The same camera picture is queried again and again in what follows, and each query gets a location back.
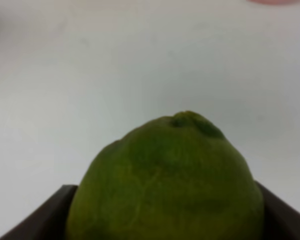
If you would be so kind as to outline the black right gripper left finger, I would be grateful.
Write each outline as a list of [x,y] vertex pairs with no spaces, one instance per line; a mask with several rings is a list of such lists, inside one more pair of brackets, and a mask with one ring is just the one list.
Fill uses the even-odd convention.
[[1,240],[63,240],[77,185],[62,185],[39,208],[0,237]]

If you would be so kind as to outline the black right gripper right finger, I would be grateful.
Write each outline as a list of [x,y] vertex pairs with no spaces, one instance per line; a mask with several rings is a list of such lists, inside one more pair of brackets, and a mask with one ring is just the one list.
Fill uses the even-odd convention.
[[261,183],[264,198],[263,240],[300,240],[300,213]]

